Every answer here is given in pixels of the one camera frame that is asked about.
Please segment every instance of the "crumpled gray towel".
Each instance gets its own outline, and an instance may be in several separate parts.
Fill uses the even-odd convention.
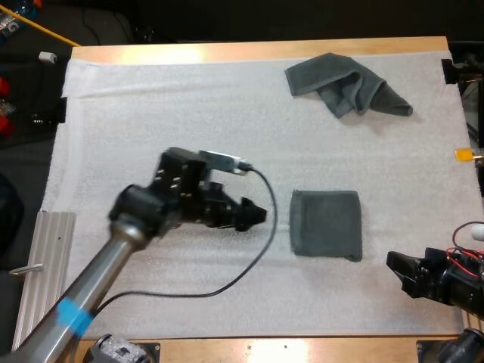
[[[397,116],[410,116],[410,104],[367,67],[343,55],[326,53],[286,69],[292,96],[316,91],[336,116],[368,108]]]

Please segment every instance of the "orange object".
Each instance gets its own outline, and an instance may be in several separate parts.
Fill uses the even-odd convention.
[[[472,152],[472,149],[457,149],[455,151],[455,159],[461,162],[474,160],[474,154]]]

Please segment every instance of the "metal bracket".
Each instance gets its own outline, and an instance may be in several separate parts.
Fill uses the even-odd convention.
[[[25,278],[13,349],[17,349],[64,291],[76,214],[38,212],[26,267],[10,271]]]

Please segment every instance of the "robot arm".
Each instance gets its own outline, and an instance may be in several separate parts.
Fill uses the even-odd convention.
[[[61,361],[88,327],[117,275],[136,251],[183,222],[246,231],[265,221],[266,211],[243,198],[235,203],[222,185],[209,180],[212,169],[243,174],[251,165],[226,155],[165,151],[146,188],[128,186],[110,218],[109,241],[45,315],[20,348],[0,363]]]

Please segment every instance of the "black cable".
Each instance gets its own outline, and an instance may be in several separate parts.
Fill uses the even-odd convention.
[[[89,29],[89,31],[92,33],[92,35],[96,38],[96,42],[98,42],[98,45],[101,45],[101,40],[99,39],[99,35],[96,33],[94,28],[90,25],[88,25],[85,22],[85,6],[82,7],[82,24]]]
[[[264,256],[265,252],[267,252],[267,250],[272,244],[272,241],[274,240],[275,232],[277,231],[277,227],[278,227],[278,205],[275,199],[275,193],[272,189],[272,186],[269,183],[268,179],[265,177],[265,175],[262,174],[262,172],[254,168],[252,168],[251,171],[255,172],[264,181],[264,184],[271,195],[272,206],[274,207],[274,218],[272,221],[271,234],[269,235],[269,238],[265,243],[264,247],[256,256],[256,258],[234,280],[230,281],[225,286],[220,287],[218,290],[212,291],[211,293],[155,293],[151,291],[141,291],[141,290],[124,291],[122,293],[118,293],[112,296],[111,298],[103,302],[92,313],[93,318],[96,317],[100,312],[102,312],[104,308],[106,308],[106,306],[111,304],[114,300],[119,299],[120,297],[123,297],[123,296],[139,295],[139,296],[165,297],[170,299],[198,299],[198,298],[213,297],[228,290],[229,288],[234,286],[241,278],[243,278],[247,274],[247,272],[249,272],[252,269],[252,267],[254,267],[254,265],[256,265],[256,263]]]
[[[467,251],[467,252],[474,252],[474,250],[469,250],[467,248],[463,248],[462,246],[459,246],[456,241],[457,233],[464,227],[467,227],[468,225],[484,225],[484,222],[480,221],[472,221],[472,222],[467,222],[464,223],[463,225],[459,225],[455,230],[454,233],[452,234],[452,243],[455,246],[456,250],[462,250],[462,251]]]
[[[121,21],[121,19],[118,18],[118,14],[115,11],[113,11],[113,16],[116,18],[119,26],[121,26],[121,30],[123,31],[124,36],[126,37],[126,39],[128,40],[128,42],[131,43],[132,42],[131,41],[131,37],[129,36],[128,32],[126,32],[126,29],[125,29],[125,27],[123,25],[123,22]]]

